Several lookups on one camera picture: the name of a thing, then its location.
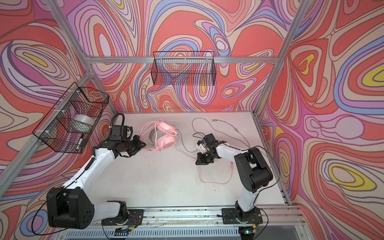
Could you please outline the pink cat-ear headphones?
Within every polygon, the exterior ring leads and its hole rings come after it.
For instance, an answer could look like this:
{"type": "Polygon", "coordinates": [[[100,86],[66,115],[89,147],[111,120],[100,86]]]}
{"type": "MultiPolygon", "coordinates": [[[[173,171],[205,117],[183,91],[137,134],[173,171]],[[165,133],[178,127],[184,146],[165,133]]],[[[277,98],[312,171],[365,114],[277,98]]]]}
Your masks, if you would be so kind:
{"type": "Polygon", "coordinates": [[[161,152],[172,148],[176,144],[177,134],[175,126],[172,126],[163,120],[157,120],[150,121],[142,127],[140,131],[140,138],[142,142],[147,144],[145,147],[147,151],[161,152]],[[150,144],[148,138],[148,135],[153,128],[157,129],[157,142],[155,145],[150,144]]]}

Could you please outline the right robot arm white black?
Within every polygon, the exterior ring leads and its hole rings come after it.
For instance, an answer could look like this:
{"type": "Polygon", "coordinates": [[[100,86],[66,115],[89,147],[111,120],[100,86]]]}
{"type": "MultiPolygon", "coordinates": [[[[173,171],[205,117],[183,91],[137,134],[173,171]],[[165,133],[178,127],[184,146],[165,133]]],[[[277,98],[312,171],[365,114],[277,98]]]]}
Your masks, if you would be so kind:
{"type": "Polygon", "coordinates": [[[235,203],[239,215],[252,212],[261,192],[270,186],[274,175],[271,167],[264,158],[260,146],[243,150],[225,141],[199,141],[196,165],[205,166],[214,163],[216,159],[232,161],[237,168],[243,190],[235,203]]]}

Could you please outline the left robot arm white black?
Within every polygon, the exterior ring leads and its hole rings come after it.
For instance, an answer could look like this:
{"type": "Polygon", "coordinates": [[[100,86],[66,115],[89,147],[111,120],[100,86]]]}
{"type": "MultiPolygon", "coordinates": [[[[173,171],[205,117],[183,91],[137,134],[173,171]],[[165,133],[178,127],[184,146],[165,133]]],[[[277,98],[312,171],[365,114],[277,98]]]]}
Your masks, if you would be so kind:
{"type": "Polygon", "coordinates": [[[48,223],[53,228],[85,229],[91,223],[112,220],[118,225],[129,218],[124,201],[94,204],[89,198],[92,187],[107,166],[117,157],[130,158],[146,147],[138,135],[132,139],[106,139],[93,148],[90,159],[60,188],[47,193],[48,223]]]}

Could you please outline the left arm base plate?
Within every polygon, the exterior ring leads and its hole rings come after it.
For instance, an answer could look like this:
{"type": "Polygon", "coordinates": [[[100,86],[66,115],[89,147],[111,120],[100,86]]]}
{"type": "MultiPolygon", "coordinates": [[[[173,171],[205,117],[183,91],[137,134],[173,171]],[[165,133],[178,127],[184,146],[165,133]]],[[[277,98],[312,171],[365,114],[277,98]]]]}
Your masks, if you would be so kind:
{"type": "Polygon", "coordinates": [[[128,209],[117,217],[102,220],[102,226],[127,226],[137,227],[143,222],[143,209],[128,209]]]}

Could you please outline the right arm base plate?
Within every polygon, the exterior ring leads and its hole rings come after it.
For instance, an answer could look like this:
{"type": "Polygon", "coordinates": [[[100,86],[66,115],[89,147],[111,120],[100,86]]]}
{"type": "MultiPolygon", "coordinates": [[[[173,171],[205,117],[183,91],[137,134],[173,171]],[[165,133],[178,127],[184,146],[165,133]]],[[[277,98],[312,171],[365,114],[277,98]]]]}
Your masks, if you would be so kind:
{"type": "Polygon", "coordinates": [[[259,208],[253,208],[248,212],[244,212],[241,208],[223,208],[221,211],[218,217],[222,218],[225,225],[252,224],[258,226],[263,223],[259,208]]]}

